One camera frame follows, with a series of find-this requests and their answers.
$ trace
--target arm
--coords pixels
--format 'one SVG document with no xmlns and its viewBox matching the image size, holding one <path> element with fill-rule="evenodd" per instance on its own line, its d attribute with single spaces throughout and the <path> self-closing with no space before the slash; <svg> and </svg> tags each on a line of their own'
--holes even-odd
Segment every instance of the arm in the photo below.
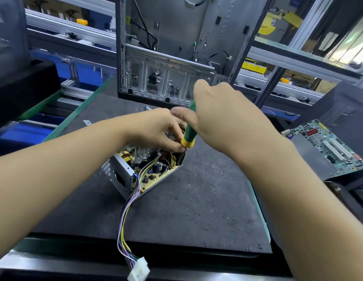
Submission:
<svg viewBox="0 0 363 281">
<path fill-rule="evenodd" d="M 183 137 L 170 111 L 157 108 L 0 157 L 0 258 L 125 145 L 183 152 L 181 144 L 165 136 L 167 129 L 177 139 Z"/>
<path fill-rule="evenodd" d="M 171 113 L 231 157 L 258 190 L 296 280 L 363 280 L 363 225 L 266 116 L 226 83 L 194 86 L 196 113 Z"/>
</svg>

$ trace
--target gray sheet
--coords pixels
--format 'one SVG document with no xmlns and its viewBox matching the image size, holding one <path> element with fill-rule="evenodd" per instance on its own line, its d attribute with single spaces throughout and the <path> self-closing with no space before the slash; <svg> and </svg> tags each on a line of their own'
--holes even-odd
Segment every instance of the gray sheet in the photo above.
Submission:
<svg viewBox="0 0 363 281">
<path fill-rule="evenodd" d="M 107 87 L 62 132 L 143 110 L 143 104 L 110 96 Z M 34 232 L 115 239 L 124 199 L 98 170 Z M 197 137 L 182 168 L 136 201 L 125 235 L 128 241 L 271 253 L 247 180 L 227 156 Z"/>
</svg>

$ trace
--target green screwdriver handle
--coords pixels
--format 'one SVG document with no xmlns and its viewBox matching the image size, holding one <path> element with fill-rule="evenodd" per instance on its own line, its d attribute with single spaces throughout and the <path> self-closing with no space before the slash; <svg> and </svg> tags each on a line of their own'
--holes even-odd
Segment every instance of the green screwdriver handle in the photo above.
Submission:
<svg viewBox="0 0 363 281">
<path fill-rule="evenodd" d="M 192 109 L 194 112 L 196 111 L 196 103 L 194 100 L 190 103 L 189 109 Z M 197 136 L 197 132 L 188 124 L 185 129 L 185 134 L 183 139 L 181 140 L 181 144 L 184 148 L 192 148 L 194 145 L 194 140 Z"/>
</svg>

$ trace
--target person's right arm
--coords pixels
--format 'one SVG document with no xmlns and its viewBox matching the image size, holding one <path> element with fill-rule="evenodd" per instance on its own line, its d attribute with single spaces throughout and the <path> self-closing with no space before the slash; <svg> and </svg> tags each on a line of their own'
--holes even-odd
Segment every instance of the person's right arm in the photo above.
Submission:
<svg viewBox="0 0 363 281">
<path fill-rule="evenodd" d="M 197 112 L 171 113 L 231 157 L 266 204 L 296 280 L 363 280 L 363 225 L 266 116 L 227 83 L 194 86 Z"/>
</svg>

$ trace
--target person's left arm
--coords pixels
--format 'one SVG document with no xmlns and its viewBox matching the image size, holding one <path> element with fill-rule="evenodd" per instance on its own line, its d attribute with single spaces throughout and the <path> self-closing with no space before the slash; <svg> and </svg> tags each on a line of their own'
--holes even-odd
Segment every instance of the person's left arm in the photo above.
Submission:
<svg viewBox="0 0 363 281">
<path fill-rule="evenodd" d="M 183 152 L 183 134 L 168 109 L 94 123 L 0 157 L 0 258 L 127 144 Z"/>
</svg>

